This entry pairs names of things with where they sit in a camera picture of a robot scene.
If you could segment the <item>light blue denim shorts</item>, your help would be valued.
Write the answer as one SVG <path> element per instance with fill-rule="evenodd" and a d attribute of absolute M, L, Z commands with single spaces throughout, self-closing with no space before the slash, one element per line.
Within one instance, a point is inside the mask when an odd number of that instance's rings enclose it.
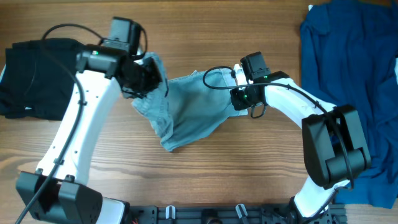
<path fill-rule="evenodd" d="M 149 120 L 165 150 L 173 151 L 205 138 L 228 118 L 248 114 L 246 109 L 234 109 L 229 90 L 213 90 L 203 84 L 206 81 L 211 86 L 234 86 L 229 69 L 219 68 L 209 73 L 195 70 L 169 80 L 157 54 L 151 52 L 145 58 L 154 59 L 162 82 L 145 98 L 136 98 L 132 107 Z"/>

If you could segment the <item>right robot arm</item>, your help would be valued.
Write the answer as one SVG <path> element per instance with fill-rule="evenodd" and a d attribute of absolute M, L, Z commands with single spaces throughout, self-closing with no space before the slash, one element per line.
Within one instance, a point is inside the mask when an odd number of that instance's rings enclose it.
<path fill-rule="evenodd" d="M 230 93 L 236 110 L 258 104 L 288 116 L 302 130 L 303 158 L 308 178 L 285 208 L 266 217 L 286 223 L 311 223 L 329 214 L 340 190 L 352 190 L 354 180 L 371 166 L 371 156 L 357 110 L 322 101 L 297 86 L 284 72 L 272 73 L 260 52 L 235 65 L 238 85 Z"/>

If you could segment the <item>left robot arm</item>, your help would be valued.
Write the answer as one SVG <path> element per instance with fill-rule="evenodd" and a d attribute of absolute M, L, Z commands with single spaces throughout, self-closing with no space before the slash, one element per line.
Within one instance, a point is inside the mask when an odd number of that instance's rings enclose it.
<path fill-rule="evenodd" d="M 72 97 L 56 136 L 34 172 L 16 189 L 24 215 L 50 223 L 133 223 L 129 203 L 88 187 L 91 158 L 107 115 L 120 97 L 145 98 L 162 82 L 146 55 L 145 29 L 114 17 L 109 35 L 78 53 Z"/>

